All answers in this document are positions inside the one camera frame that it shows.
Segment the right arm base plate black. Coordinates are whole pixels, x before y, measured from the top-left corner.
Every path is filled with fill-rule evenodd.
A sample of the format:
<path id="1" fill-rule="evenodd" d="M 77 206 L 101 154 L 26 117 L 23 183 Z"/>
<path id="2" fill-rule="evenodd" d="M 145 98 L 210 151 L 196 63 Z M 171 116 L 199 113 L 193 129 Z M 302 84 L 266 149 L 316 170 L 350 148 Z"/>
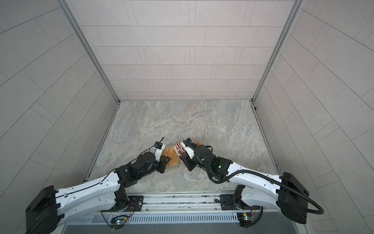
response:
<path id="1" fill-rule="evenodd" d="M 238 198 L 234 198 L 234 194 L 224 194 L 220 195 L 219 199 L 215 199 L 216 203 L 221 205 L 223 211 L 234 211 L 234 210 L 245 210 L 245 211 L 255 211 L 260 210 L 261 206 L 249 206 L 242 202 Z"/>

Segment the brown plush teddy bear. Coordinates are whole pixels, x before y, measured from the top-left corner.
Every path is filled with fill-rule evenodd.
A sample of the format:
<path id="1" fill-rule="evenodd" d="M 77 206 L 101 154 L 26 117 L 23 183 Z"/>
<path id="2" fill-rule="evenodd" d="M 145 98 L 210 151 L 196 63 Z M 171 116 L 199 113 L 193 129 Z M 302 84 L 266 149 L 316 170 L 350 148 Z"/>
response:
<path id="1" fill-rule="evenodd" d="M 188 155 L 180 156 L 180 159 L 178 159 L 173 146 L 174 145 L 165 146 L 165 149 L 161 155 L 170 158 L 167 167 L 178 166 L 181 162 L 183 162 L 186 165 L 186 167 L 191 171 L 196 166 L 196 163 L 193 162 Z"/>

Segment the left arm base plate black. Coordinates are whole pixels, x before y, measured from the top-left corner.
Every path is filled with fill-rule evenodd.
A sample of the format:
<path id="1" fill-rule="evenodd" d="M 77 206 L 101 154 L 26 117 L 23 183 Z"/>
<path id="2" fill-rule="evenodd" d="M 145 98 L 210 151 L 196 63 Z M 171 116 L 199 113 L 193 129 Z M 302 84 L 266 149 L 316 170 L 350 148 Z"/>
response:
<path id="1" fill-rule="evenodd" d="M 116 201 L 111 209 L 104 210 L 104 212 L 140 212 L 143 202 L 144 196 L 128 196 L 126 201 Z"/>

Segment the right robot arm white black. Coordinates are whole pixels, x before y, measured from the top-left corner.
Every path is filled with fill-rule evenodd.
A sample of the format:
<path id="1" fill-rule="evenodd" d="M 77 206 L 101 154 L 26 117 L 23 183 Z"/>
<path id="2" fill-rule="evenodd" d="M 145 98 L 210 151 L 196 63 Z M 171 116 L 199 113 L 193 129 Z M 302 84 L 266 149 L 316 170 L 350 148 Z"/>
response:
<path id="1" fill-rule="evenodd" d="M 270 208 L 292 221 L 307 221 L 309 192 L 290 173 L 271 175 L 245 168 L 231 160 L 217 157 L 210 147 L 182 141 L 185 154 L 181 161 L 189 171 L 199 167 L 216 184 L 232 182 L 237 185 L 233 200 L 236 208 L 250 210 L 254 206 Z"/>

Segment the red white striped knit sweater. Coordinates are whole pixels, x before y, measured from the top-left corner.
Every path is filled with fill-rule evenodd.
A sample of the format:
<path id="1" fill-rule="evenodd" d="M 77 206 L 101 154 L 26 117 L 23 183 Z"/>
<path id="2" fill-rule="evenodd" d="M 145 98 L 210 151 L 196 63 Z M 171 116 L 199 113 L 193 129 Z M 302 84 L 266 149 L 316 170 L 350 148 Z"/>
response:
<path id="1" fill-rule="evenodd" d="M 177 155 L 177 158 L 180 159 L 180 156 L 188 155 L 185 144 L 181 141 L 176 143 L 174 146 L 174 151 Z"/>

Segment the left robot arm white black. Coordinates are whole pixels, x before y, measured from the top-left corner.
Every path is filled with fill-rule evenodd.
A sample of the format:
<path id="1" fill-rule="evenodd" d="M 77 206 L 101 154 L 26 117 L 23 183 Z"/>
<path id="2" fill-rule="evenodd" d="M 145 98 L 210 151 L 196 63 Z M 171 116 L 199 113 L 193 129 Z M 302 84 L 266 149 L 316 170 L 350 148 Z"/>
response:
<path id="1" fill-rule="evenodd" d="M 25 209 L 26 233 L 50 234 L 58 226 L 94 212 L 134 213 L 137 203 L 125 189 L 155 171 L 164 173 L 169 160 L 159 153 L 145 152 L 134 163 L 113 169 L 104 177 L 58 190 L 45 187 Z"/>

